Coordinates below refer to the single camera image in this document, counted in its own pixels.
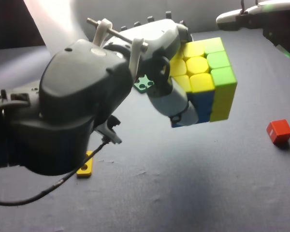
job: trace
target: red block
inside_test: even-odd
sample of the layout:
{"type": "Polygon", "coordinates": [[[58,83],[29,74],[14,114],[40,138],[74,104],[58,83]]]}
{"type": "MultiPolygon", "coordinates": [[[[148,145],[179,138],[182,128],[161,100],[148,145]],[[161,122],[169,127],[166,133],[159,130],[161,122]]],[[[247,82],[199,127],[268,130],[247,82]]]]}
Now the red block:
{"type": "Polygon", "coordinates": [[[285,143],[290,138],[290,126],[285,119],[270,122],[266,131],[273,144],[285,143]]]}

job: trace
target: metal rod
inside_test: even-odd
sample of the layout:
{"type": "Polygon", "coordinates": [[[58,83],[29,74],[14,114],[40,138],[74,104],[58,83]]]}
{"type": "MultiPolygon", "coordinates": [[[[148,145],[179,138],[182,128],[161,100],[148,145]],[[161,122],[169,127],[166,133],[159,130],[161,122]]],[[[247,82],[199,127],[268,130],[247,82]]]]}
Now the metal rod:
{"type": "MultiPolygon", "coordinates": [[[[97,22],[97,21],[95,21],[95,20],[93,20],[93,19],[91,19],[91,18],[87,18],[87,22],[88,22],[89,24],[91,24],[91,25],[94,25],[96,28],[97,28],[98,25],[100,24],[99,22],[97,22]]],[[[123,36],[122,34],[120,34],[118,31],[116,31],[116,30],[114,30],[114,29],[108,29],[108,30],[107,30],[107,33],[109,33],[109,34],[111,34],[111,35],[113,35],[113,36],[116,36],[116,37],[120,38],[121,40],[123,40],[123,41],[125,41],[125,42],[127,42],[127,43],[129,43],[129,44],[132,44],[132,40],[131,40],[131,39],[129,39],[129,38],[123,36]]],[[[148,43],[145,43],[145,42],[144,42],[144,43],[142,44],[141,51],[142,51],[142,52],[146,52],[147,49],[148,49],[148,43]]]]}

